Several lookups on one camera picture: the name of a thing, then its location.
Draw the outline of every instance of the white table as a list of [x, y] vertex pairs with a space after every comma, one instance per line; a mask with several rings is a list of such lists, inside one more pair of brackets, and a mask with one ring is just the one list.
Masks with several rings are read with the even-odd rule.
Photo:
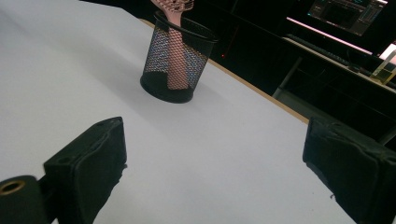
[[0, 0], [0, 179], [122, 116], [128, 169], [95, 224], [353, 223], [302, 161], [306, 124], [216, 66], [187, 104], [146, 93], [151, 34], [115, 7]]

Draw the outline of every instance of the mesh cup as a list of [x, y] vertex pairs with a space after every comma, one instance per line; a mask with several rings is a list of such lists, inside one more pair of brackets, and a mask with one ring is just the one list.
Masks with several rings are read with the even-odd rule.
[[192, 99], [198, 80], [218, 38], [207, 28], [181, 18], [181, 27], [168, 22], [161, 11], [157, 19], [140, 83], [145, 91], [171, 103]]

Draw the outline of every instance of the black mesh pencil holder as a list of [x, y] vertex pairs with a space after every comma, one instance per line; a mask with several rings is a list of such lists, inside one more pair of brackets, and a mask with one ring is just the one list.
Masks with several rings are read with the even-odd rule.
[[192, 99], [198, 80], [218, 38], [207, 28], [181, 18], [181, 27], [157, 19], [140, 83], [151, 95], [171, 103]]

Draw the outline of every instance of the white tabletop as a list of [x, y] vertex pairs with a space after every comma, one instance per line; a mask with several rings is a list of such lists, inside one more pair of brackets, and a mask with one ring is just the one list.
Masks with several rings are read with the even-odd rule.
[[128, 168], [95, 223], [352, 219], [302, 161], [306, 124], [208, 64], [192, 101], [140, 86], [152, 29], [79, 1], [0, 0], [0, 180], [124, 119]]

